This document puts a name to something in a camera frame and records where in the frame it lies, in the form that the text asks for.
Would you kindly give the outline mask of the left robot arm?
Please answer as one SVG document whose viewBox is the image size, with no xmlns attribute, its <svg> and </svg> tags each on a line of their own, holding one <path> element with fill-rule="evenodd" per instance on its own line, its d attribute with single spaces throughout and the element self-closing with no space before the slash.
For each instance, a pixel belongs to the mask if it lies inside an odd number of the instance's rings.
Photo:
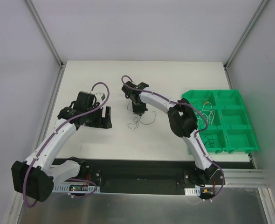
<svg viewBox="0 0 275 224">
<path fill-rule="evenodd" d="M 36 202 L 48 199 L 55 185 L 74 178 L 78 182 L 90 182 L 87 162 L 70 157 L 63 164 L 52 167 L 53 161 L 67 140 L 81 126 L 93 128 L 112 128 L 110 107 L 103 105 L 108 100 L 104 93 L 78 93 L 77 99 L 70 106 L 60 110 L 54 127 L 43 142 L 23 162 L 16 161 L 12 167 L 14 190 L 22 193 L 25 204 L 27 198 Z"/>
</svg>

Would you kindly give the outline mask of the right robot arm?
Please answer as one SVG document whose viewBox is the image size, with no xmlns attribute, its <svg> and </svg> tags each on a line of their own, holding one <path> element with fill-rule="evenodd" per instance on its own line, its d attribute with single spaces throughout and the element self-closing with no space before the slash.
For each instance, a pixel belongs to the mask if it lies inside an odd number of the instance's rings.
<svg viewBox="0 0 275 224">
<path fill-rule="evenodd" d="M 146 83 L 135 85 L 131 81 L 124 82 L 121 90 L 131 100 L 134 114 L 142 116 L 147 111 L 146 106 L 151 105 L 168 116 L 170 129 L 182 138 L 194 158 L 196 168 L 189 175 L 191 183 L 203 187 L 214 180 L 219 166 L 212 160 L 200 138 L 202 130 L 198 128 L 195 115 L 200 113 L 188 100 L 183 98 L 177 102 L 172 101 L 150 91 Z"/>
</svg>

